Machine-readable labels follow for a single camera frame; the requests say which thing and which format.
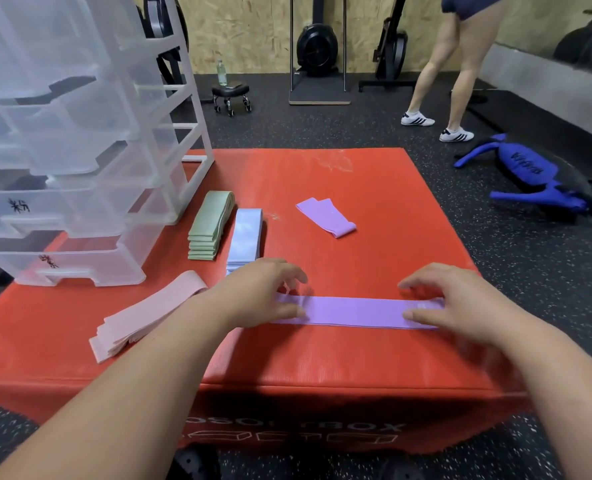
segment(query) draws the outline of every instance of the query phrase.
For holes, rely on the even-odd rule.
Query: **rolling stool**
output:
[[[225,105],[227,106],[227,113],[229,116],[234,116],[234,110],[231,109],[231,98],[243,96],[244,110],[246,112],[252,112],[252,104],[245,94],[249,92],[249,86],[239,80],[233,80],[227,86],[221,86],[220,84],[213,84],[211,86],[211,93],[214,95],[214,109],[216,112],[220,112],[220,106],[218,105],[218,98],[225,98]]]

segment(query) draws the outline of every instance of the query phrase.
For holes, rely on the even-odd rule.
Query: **bottle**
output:
[[[222,59],[218,59],[216,71],[218,72],[218,83],[221,86],[227,86],[227,71],[225,70],[225,64],[222,63]]]

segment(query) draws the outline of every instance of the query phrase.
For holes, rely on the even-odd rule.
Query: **white sneaker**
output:
[[[420,111],[405,112],[400,120],[400,124],[404,126],[431,126],[435,122],[434,120],[425,118]]]
[[[474,138],[471,131],[465,131],[463,128],[458,128],[455,131],[449,131],[447,128],[441,133],[441,141],[443,143],[462,143]]]

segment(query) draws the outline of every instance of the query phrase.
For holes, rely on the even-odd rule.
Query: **hand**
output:
[[[441,289],[445,309],[407,310],[404,318],[447,328],[475,342],[503,348],[505,341],[525,323],[539,320],[467,269],[429,264],[398,283],[398,288],[420,285]]]
[[[232,326],[253,327],[279,319],[305,316],[298,305],[277,303],[276,291],[286,283],[290,289],[297,281],[307,283],[307,274],[295,264],[284,259],[260,258],[229,274],[205,291],[217,306],[225,307],[232,318]]]

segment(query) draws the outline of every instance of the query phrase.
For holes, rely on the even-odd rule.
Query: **forearm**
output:
[[[534,319],[501,345],[521,371],[569,480],[592,480],[592,358]]]
[[[164,478],[209,360],[228,331],[210,297],[181,305],[0,466],[0,478]]]

